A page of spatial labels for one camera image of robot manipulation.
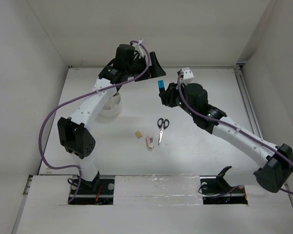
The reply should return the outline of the tan eraser block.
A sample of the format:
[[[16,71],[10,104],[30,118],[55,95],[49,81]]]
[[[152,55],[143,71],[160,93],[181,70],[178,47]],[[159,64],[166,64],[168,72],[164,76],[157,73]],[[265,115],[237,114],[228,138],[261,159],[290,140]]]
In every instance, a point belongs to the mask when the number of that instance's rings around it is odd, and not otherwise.
[[[137,138],[141,138],[142,137],[142,134],[139,131],[137,131],[135,134],[136,134]]]

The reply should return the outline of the black handled scissors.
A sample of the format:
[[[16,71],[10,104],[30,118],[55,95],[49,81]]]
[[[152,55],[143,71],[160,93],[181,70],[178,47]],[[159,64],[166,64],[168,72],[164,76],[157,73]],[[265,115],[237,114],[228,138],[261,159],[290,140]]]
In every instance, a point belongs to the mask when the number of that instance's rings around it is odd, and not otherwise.
[[[159,118],[157,121],[157,126],[160,130],[159,132],[159,138],[158,138],[158,145],[160,145],[162,138],[163,138],[163,133],[164,130],[169,126],[169,120],[168,119],[164,119],[164,118]]]

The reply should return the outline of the blue black highlighter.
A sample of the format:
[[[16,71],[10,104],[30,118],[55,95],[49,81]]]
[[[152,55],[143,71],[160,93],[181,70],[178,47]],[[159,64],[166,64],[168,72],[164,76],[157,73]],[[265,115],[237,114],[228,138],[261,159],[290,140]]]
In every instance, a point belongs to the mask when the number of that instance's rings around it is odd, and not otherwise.
[[[159,92],[162,93],[165,91],[165,84],[164,84],[164,81],[163,80],[159,80],[158,81],[158,89],[159,89]]]

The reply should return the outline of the pink white stapler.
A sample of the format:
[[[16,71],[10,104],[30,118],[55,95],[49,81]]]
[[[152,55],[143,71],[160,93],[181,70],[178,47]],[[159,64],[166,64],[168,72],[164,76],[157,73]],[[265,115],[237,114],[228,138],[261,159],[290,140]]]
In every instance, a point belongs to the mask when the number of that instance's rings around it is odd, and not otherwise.
[[[147,136],[146,137],[146,145],[147,145],[147,149],[152,151],[154,149],[154,146],[155,146],[155,137]]]

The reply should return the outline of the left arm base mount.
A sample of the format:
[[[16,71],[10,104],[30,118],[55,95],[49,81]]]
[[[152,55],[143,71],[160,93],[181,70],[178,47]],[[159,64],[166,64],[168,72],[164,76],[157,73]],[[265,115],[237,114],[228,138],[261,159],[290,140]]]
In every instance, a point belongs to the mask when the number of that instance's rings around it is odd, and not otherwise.
[[[69,178],[68,183],[70,184],[70,192],[68,196],[69,205],[113,205],[115,187],[114,177],[101,177],[99,185],[95,190],[82,184],[72,201],[70,200],[76,192],[78,179]]]

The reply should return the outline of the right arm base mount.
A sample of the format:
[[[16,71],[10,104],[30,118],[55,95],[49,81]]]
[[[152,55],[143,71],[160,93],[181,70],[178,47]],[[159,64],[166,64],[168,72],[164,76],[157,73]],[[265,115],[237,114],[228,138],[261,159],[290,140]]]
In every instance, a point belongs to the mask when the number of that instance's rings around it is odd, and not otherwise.
[[[200,176],[198,193],[202,195],[204,205],[248,205],[244,186],[230,186],[224,179],[226,172],[231,169],[227,166],[217,175]]]

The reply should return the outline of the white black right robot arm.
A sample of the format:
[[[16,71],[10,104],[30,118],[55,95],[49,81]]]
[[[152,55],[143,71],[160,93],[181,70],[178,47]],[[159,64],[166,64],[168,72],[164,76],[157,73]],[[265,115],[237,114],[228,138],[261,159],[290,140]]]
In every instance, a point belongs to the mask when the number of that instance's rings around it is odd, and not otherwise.
[[[224,111],[208,103],[208,93],[198,83],[170,83],[166,88],[160,80],[158,87],[164,106],[180,107],[197,127],[230,143],[256,163],[250,172],[227,174],[231,167],[223,168],[213,176],[213,193],[225,193],[246,184],[258,184],[271,193],[282,190],[293,173],[293,150],[289,145],[267,142],[236,124]]]

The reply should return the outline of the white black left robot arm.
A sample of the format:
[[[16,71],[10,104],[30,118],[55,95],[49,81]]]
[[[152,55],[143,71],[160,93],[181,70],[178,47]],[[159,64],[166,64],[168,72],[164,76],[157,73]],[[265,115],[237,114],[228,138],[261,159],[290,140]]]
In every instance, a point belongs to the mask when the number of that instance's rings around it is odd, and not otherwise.
[[[93,87],[95,94],[86,98],[70,117],[59,119],[60,144],[68,153],[75,155],[82,172],[82,187],[86,192],[94,193],[99,188],[100,176],[92,153],[96,141],[90,130],[100,111],[129,78],[141,81],[165,75],[155,52],[144,55],[136,42],[120,44],[115,58],[99,73]]]

